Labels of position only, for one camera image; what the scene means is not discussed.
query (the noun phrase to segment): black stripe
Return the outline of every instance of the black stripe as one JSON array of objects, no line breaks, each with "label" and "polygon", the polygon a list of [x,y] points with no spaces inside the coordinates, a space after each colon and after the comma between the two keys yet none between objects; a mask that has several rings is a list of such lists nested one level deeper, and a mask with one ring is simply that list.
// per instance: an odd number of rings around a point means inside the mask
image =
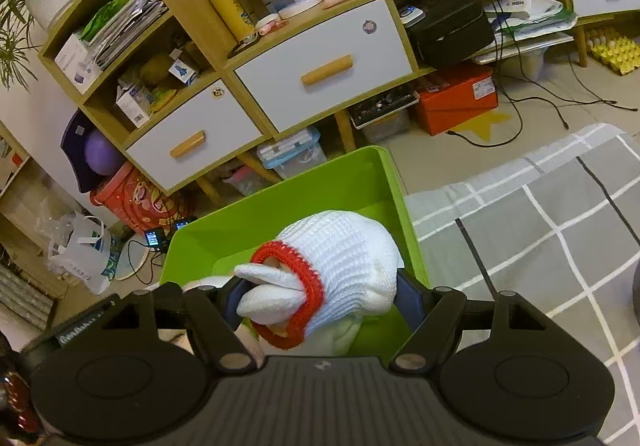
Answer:
[{"label": "black stripe", "polygon": [[462,220],[460,219],[456,219],[456,224],[458,225],[458,228],[460,229],[460,233],[462,233],[462,236],[465,237],[465,242],[469,246],[469,250],[471,251],[471,254],[474,256],[474,260],[476,261],[476,264],[478,264],[478,269],[480,269],[480,273],[482,273],[482,277],[484,278],[484,282],[486,283],[486,286],[489,288],[489,291],[491,292],[491,296],[494,297],[494,300],[497,299],[498,292],[495,289],[494,283],[489,278],[489,273],[486,271],[486,267],[484,266],[484,263],[482,262],[480,255],[478,254],[478,250],[476,249],[476,246],[474,245],[473,240],[469,236],[469,233],[466,231],[465,225],[462,223]]},{"label": "black stripe", "polygon": [[587,172],[590,177],[596,181],[596,184],[598,186],[600,186],[600,189],[602,190],[602,192],[604,193],[604,196],[607,198],[607,201],[609,201],[609,204],[611,204],[611,207],[613,209],[615,209],[616,213],[618,214],[618,216],[620,217],[620,220],[622,220],[622,223],[626,226],[626,228],[629,230],[629,233],[631,233],[631,236],[634,238],[634,240],[636,241],[636,243],[638,244],[638,246],[640,246],[640,238],[638,238],[638,234],[634,231],[634,229],[631,227],[631,224],[629,223],[628,220],[626,220],[626,217],[622,214],[622,211],[620,211],[620,208],[616,205],[616,203],[613,201],[613,199],[611,198],[611,195],[609,195],[609,192],[607,191],[607,189],[605,188],[604,184],[602,183],[602,181],[600,179],[598,179],[596,177],[596,174],[594,174],[594,172],[592,172],[589,167],[584,163],[584,161],[578,156],[576,157],[576,159],[578,160],[578,162],[582,165],[582,167],[584,168],[584,171]]}]

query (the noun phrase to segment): green bin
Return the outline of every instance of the green bin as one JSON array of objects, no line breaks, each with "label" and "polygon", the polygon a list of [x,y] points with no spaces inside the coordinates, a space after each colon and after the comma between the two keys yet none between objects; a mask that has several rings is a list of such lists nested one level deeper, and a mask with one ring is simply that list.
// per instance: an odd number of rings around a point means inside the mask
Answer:
[{"label": "green bin", "polygon": [[[378,220],[393,235],[406,270],[427,284],[390,156],[379,146],[333,159],[185,226],[172,239],[161,282],[184,285],[206,276],[231,275],[284,227],[325,210],[354,211]],[[350,354],[377,355],[386,363],[409,335],[393,307],[384,316],[366,318]]]}]

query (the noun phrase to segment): red trim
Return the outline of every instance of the red trim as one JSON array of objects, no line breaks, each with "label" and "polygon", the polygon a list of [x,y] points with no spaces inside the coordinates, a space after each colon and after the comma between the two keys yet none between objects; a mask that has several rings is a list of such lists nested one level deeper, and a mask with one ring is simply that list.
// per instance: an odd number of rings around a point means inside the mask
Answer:
[{"label": "red trim", "polygon": [[278,240],[272,240],[261,245],[252,256],[251,261],[254,264],[263,264],[270,256],[277,258],[281,263],[289,267],[291,272],[295,273],[300,279],[300,282],[305,287],[306,300],[289,319],[286,337],[274,334],[266,325],[260,325],[253,321],[252,324],[257,333],[271,345],[282,350],[288,350],[304,341],[306,324],[309,323],[309,320],[311,320],[324,301],[324,288],[318,274],[300,256],[299,252]]}]

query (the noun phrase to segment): yellow egg tray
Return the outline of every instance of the yellow egg tray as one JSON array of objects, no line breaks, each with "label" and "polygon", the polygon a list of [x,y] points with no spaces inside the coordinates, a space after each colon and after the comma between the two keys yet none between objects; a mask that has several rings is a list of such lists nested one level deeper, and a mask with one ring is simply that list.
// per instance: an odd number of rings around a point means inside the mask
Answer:
[{"label": "yellow egg tray", "polygon": [[621,76],[640,68],[640,45],[614,29],[587,33],[587,51]]}]

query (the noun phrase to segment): wooden leg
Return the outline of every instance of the wooden leg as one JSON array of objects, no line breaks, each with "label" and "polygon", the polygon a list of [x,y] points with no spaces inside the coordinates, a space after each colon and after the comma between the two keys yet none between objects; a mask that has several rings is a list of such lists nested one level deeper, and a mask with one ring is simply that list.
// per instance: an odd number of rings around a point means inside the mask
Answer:
[{"label": "wooden leg", "polygon": [[347,109],[340,110],[334,114],[335,121],[338,123],[338,130],[340,130],[340,138],[342,139],[342,145],[346,153],[353,152],[356,149],[356,142],[353,139],[353,129],[351,127],[351,119]]},{"label": "wooden leg", "polygon": [[258,175],[267,179],[267,181],[269,182],[273,182],[275,184],[276,182],[280,182],[282,180],[279,177],[279,175],[277,175],[271,170],[267,170],[262,165],[262,163],[258,159],[256,159],[253,155],[251,155],[249,152],[242,152],[240,155],[238,155],[238,159],[244,162],[249,168],[255,171]]},{"label": "wooden leg", "polygon": [[587,39],[584,35],[584,26],[578,26],[575,28],[574,34],[575,44],[578,46],[578,63],[580,67],[586,67],[587,60]]},{"label": "wooden leg", "polygon": [[196,183],[198,184],[198,186],[200,186],[200,189],[204,192],[204,194],[209,197],[209,200],[216,209],[222,208],[226,205],[226,202],[222,198],[222,195],[218,193],[218,190],[213,187],[211,181],[204,177],[204,175],[202,177],[198,177],[196,179]]}]

